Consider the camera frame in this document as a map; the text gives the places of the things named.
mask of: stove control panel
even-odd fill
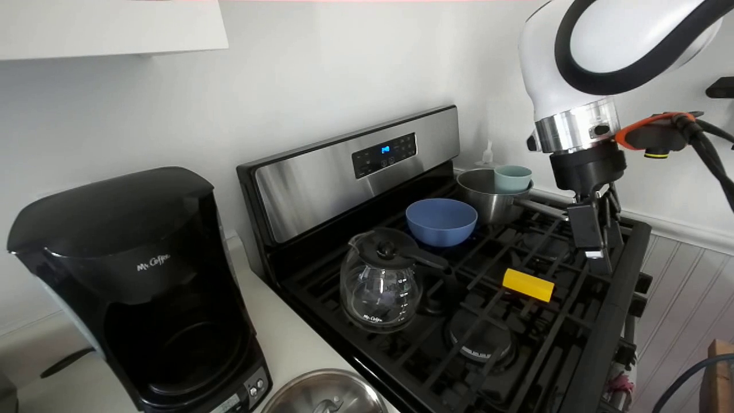
[[[356,179],[361,179],[410,155],[416,155],[416,132],[367,146],[362,150],[354,150],[351,154],[354,175]]]

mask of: black cable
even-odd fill
[[[672,380],[672,386],[662,395],[662,399],[657,402],[657,405],[652,407],[655,413],[662,413],[664,405],[668,403],[668,399],[694,375],[698,374],[701,368],[707,368],[711,364],[719,364],[719,363],[734,363],[734,352],[720,352],[720,355],[711,355],[711,357],[704,357],[701,363],[695,363],[694,366],[689,366],[679,378]]]

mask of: gas stove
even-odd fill
[[[416,199],[461,199],[457,150],[457,107],[444,107],[239,167],[266,281],[400,410],[619,410],[608,378],[636,363],[627,325],[649,281],[645,222],[615,224],[612,271],[598,271],[573,247],[570,222],[518,208],[457,247],[423,245],[451,271],[417,269],[424,297],[405,329],[369,332],[343,315],[347,240],[375,226],[408,234],[405,208]],[[556,281],[551,303],[506,289],[508,269]]]

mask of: black coffee maker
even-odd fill
[[[45,196],[8,249],[71,308],[140,410],[253,410],[270,390],[203,176],[163,167]]]

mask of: kitchen counter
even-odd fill
[[[253,273],[248,255],[239,237],[231,231],[228,234],[228,253],[236,281],[244,292],[250,319],[254,324],[257,339],[274,374],[274,390],[269,393],[269,396],[274,396],[278,387],[283,387],[293,375],[313,368],[338,366],[354,372],[354,366],[328,341],[323,341],[322,335],[317,335],[262,277]],[[17,339],[31,341],[28,347],[23,344],[15,348],[19,351],[19,359],[32,359],[32,351],[39,351],[45,347],[54,348],[54,341],[84,344],[71,324],[59,315],[46,319],[45,325],[31,325],[23,329],[26,335],[32,329],[34,339]],[[8,372],[9,375],[17,375],[17,382],[22,386],[22,413],[136,410],[133,402],[124,393],[113,368],[97,352],[81,357],[78,363],[50,378],[36,378],[39,372],[46,366],[49,363],[23,363],[26,372]]]

